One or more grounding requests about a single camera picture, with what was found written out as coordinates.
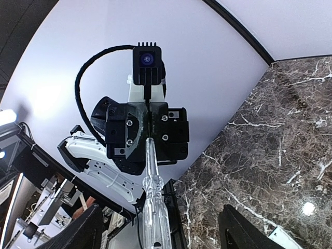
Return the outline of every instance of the black trim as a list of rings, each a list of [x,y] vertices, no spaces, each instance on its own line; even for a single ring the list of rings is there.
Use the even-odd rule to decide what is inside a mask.
[[[332,57],[332,54],[323,54],[321,56],[295,57],[295,58],[288,58],[288,59],[276,60],[275,62],[279,62],[279,61],[292,61],[292,60],[303,60],[303,59],[313,59],[313,58],[323,58],[323,57]]]
[[[216,0],[203,0],[209,5],[215,12],[225,19],[262,57],[262,59],[268,64],[274,62],[274,59],[269,52],[259,43],[259,41],[236,19],[227,9],[225,9]]]
[[[40,156],[48,165],[58,171],[61,175],[63,175],[66,179],[71,181],[74,185],[76,185],[79,189],[85,189],[87,192],[91,193],[91,196],[97,200],[101,200],[102,202],[107,203],[107,206],[121,214],[123,217],[132,220],[136,215],[132,212],[128,211],[127,209],[123,208],[119,204],[115,203],[114,201],[110,200],[108,197],[104,196],[103,194],[99,193],[94,188],[90,187],[88,184],[83,182],[78,177],[75,177],[69,170],[59,164],[56,160],[54,160],[49,154],[47,154],[39,145],[37,145],[34,141],[32,141],[23,131],[17,134],[19,139],[29,146],[31,150]]]

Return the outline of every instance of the zip tie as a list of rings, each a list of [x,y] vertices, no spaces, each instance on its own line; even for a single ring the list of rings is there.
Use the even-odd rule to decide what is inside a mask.
[[[35,147],[36,143],[34,143],[32,146],[31,146],[31,149],[30,150],[33,150],[33,147]]]
[[[76,175],[74,175],[74,177],[71,179],[71,183],[73,183],[73,180],[76,178]]]

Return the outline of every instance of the black frame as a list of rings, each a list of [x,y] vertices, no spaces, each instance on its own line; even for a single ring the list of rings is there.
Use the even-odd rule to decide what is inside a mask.
[[[110,200],[108,197],[99,193],[94,188],[87,185],[81,179],[77,178],[73,173],[59,164],[55,159],[53,159],[47,152],[45,152],[38,144],[36,144],[17,124],[11,123],[0,127],[0,141],[7,139],[11,136],[16,135],[27,147],[31,148],[31,151],[38,155],[45,163],[47,163],[51,169],[59,172],[66,179],[71,181],[79,189],[87,191],[95,199],[104,202],[110,209],[121,214],[128,220],[133,220],[136,216],[134,213]]]

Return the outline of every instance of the ceiling light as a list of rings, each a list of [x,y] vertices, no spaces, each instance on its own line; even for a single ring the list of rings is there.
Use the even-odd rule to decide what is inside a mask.
[[[310,216],[315,211],[316,207],[311,202],[306,202],[302,208],[302,212],[304,215]]]
[[[6,125],[8,123],[13,123],[16,121],[16,113],[13,110],[3,110],[0,111],[0,126]]]

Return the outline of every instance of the white bracket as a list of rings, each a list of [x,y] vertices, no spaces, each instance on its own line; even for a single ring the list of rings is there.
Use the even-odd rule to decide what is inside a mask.
[[[136,204],[136,199],[143,194],[143,187],[123,176],[124,173],[116,167],[113,160],[107,158],[106,148],[94,136],[77,131],[66,141],[65,147],[73,157],[89,159],[89,168],[84,170],[85,174],[117,192],[129,203]]]

